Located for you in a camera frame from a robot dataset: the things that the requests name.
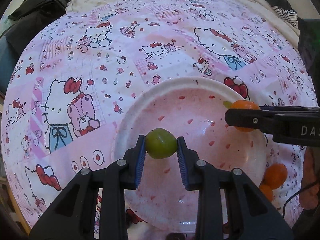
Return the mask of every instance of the black and white striped fabric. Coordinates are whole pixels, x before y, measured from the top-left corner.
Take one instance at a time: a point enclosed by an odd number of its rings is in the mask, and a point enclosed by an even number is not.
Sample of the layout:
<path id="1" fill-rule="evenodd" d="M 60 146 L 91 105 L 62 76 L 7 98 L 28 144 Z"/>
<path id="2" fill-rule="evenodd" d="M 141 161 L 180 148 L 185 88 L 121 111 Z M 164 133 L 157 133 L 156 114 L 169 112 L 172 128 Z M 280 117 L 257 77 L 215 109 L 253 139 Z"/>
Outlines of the black and white striped fabric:
<path id="1" fill-rule="evenodd" d="M 297 12 L 295 12 L 294 10 L 285 10 L 279 6 L 273 6 L 272 8 L 276 11 L 277 16 L 280 19 L 290 23 L 293 27 L 298 29 Z"/>

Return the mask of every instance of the pink plate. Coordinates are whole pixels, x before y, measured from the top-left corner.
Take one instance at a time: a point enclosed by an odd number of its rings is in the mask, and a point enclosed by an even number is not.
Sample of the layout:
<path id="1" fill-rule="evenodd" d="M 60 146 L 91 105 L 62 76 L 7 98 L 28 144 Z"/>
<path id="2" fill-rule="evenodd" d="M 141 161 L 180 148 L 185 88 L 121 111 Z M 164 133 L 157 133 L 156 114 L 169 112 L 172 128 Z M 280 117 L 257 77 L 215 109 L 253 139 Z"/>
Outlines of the pink plate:
<path id="1" fill-rule="evenodd" d="M 142 94 L 119 126 L 115 160 L 135 146 L 139 134 L 161 127 L 183 136 L 189 149 L 215 167 L 239 167 L 258 186 L 265 165 L 265 138 L 260 131 L 243 133 L 224 121 L 226 101 L 242 97 L 224 84 L 196 77 L 160 82 Z M 198 192 L 185 190 L 174 154 L 162 160 L 146 155 L 139 188 L 125 192 L 130 208 L 146 222 L 166 231 L 194 232 Z"/>

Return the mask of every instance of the green fruit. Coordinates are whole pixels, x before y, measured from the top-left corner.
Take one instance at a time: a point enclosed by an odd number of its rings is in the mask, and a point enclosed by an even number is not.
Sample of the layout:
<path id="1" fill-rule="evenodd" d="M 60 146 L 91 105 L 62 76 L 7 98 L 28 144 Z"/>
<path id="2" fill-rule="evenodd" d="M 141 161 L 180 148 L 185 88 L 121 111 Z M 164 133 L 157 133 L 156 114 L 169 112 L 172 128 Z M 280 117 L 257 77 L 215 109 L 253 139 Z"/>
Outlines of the green fruit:
<path id="1" fill-rule="evenodd" d="M 170 157 L 178 150 L 174 135 L 162 128 L 154 129 L 147 134 L 145 147 L 147 153 L 154 159 Z"/>

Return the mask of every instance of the hello kitty tablecloth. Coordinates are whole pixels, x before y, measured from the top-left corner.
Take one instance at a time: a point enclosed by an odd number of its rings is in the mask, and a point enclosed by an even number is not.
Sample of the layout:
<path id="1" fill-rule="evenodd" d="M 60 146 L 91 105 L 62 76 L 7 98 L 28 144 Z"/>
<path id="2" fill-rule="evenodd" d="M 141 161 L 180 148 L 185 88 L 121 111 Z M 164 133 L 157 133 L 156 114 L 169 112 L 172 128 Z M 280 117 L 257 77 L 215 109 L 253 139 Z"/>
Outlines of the hello kitty tablecloth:
<path id="1" fill-rule="evenodd" d="M 81 168 L 114 161 L 117 127 L 143 91 L 183 76 L 223 82 L 259 105 L 317 106 L 294 48 L 235 0 L 120 0 L 68 13 L 26 47 L 4 102 L 4 165 L 29 225 Z M 300 189 L 305 148 L 266 135 L 266 151 L 267 167 L 278 162 L 288 169 L 287 181 L 274 190 L 273 204 L 282 212 Z M 296 197 L 286 209 L 291 226 L 301 210 Z M 130 239 L 170 234 L 129 208 L 127 215 L 139 222 L 129 228 Z"/>

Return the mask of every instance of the pink tablecloth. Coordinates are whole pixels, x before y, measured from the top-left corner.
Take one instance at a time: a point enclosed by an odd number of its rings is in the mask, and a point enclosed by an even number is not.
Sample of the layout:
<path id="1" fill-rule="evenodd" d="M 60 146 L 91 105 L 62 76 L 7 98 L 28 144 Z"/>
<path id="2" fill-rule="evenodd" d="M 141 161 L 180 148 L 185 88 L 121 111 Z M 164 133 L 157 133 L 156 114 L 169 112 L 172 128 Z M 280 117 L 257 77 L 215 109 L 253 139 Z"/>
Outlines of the pink tablecloth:
<path id="1" fill-rule="evenodd" d="M 6 172 L 29 225 L 79 169 L 113 161 L 117 126 L 143 91 L 182 76 L 218 80 L 259 105 L 317 105 L 298 53 L 234 0 L 121 0 L 64 15 L 27 46 L 4 102 Z M 266 138 L 266 166 L 288 169 L 274 190 L 281 212 L 300 189 L 305 148 Z M 297 198 L 286 210 L 290 225 L 302 210 Z M 139 224 L 130 239 L 168 234 Z"/>

